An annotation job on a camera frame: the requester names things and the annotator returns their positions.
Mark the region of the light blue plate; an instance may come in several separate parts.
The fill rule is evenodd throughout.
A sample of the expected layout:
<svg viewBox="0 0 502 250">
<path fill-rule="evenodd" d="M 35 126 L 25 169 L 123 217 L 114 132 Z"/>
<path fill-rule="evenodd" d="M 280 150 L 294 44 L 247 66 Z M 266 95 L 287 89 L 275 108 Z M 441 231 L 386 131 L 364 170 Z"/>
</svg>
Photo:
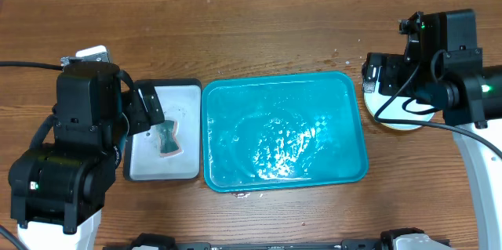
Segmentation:
<svg viewBox="0 0 502 250">
<path fill-rule="evenodd" d="M 369 113 L 373 116 L 386 101 L 390 99 L 390 96 L 384 96 L 378 93 L 380 83 L 377 82 L 376 89 L 374 92 L 363 93 L 364 102 Z M 402 109 L 404 102 L 408 100 L 407 97 L 397 97 L 388 107 L 386 107 L 383 112 L 379 115 L 380 118 L 387 119 L 403 119 L 403 120 L 413 120 L 413 121 L 430 121 L 434 113 L 418 115 L 414 114 L 419 111 L 430 110 L 431 106 L 418 104 L 415 100 L 410 102 L 406 109 L 413 111 L 414 113 L 406 112 Z"/>
</svg>

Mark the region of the green and pink sponge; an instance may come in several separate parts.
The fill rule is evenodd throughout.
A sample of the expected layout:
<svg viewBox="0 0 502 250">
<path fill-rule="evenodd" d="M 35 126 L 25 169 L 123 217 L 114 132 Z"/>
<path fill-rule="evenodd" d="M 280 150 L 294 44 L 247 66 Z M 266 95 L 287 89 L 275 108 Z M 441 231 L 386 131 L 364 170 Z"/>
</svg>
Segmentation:
<svg viewBox="0 0 502 250">
<path fill-rule="evenodd" d="M 158 136 L 158 149 L 162 158 L 172 157 L 183 152 L 176 137 L 178 133 L 177 121 L 165 120 L 155 126 L 155 131 Z"/>
</svg>

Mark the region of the yellow plate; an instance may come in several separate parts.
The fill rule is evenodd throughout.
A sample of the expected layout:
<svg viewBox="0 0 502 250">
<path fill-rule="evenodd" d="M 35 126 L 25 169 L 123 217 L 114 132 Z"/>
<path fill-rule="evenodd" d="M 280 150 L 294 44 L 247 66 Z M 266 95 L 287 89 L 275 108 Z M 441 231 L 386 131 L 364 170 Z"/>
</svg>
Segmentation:
<svg viewBox="0 0 502 250">
<path fill-rule="evenodd" d="M 399 131 L 411 131 L 421 127 L 421 125 L 410 124 L 408 122 L 402 122 L 398 120 L 390 120 L 390 121 L 380 121 L 380 123 L 390 129 L 399 130 Z"/>
</svg>

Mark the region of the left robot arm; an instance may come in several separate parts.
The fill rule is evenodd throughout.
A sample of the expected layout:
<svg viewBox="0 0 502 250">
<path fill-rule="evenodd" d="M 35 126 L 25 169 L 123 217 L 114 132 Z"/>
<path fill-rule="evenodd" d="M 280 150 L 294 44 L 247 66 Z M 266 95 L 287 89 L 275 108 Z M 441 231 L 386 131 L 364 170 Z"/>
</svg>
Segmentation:
<svg viewBox="0 0 502 250">
<path fill-rule="evenodd" d="M 1 233 L 18 249 L 93 248 L 126 139 L 165 120 L 154 85 L 113 63 L 60 71 L 52 113 L 9 170 L 17 233 Z"/>
</svg>

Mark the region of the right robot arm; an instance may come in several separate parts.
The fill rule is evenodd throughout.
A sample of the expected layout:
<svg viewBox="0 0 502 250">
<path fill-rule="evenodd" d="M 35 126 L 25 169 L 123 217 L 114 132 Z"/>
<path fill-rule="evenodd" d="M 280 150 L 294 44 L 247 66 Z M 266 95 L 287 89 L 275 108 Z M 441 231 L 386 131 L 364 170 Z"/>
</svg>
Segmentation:
<svg viewBox="0 0 502 250">
<path fill-rule="evenodd" d="M 475 11 L 401 20 L 402 55 L 369 53 L 362 91 L 373 119 L 392 129 L 444 129 L 464 162 L 481 249 L 501 247 L 501 67 L 486 67 Z"/>
</svg>

